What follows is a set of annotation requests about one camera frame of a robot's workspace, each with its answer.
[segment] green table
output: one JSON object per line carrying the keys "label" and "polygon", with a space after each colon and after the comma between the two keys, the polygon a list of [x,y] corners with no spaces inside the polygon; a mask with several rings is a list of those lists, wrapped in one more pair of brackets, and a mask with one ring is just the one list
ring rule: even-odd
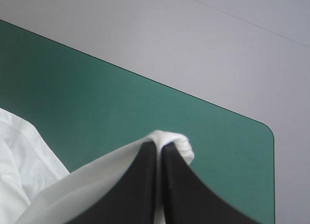
{"label": "green table", "polygon": [[182,133],[210,189],[274,223],[274,137],[260,122],[4,21],[0,107],[35,125],[69,171],[155,129]]}

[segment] white cloth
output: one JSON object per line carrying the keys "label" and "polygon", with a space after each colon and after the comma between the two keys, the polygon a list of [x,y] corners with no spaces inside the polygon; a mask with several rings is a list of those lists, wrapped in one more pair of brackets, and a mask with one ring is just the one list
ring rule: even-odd
{"label": "white cloth", "polygon": [[30,123],[0,110],[0,136],[2,131],[0,196],[4,199],[0,201],[0,224],[66,223],[118,182],[141,144],[147,141],[154,141],[157,147],[155,224],[164,224],[159,168],[161,148],[174,142],[187,163],[194,158],[187,137],[156,130],[69,174]]}
{"label": "white cloth", "polygon": [[12,224],[37,194],[69,172],[36,128],[0,109],[0,224]]}

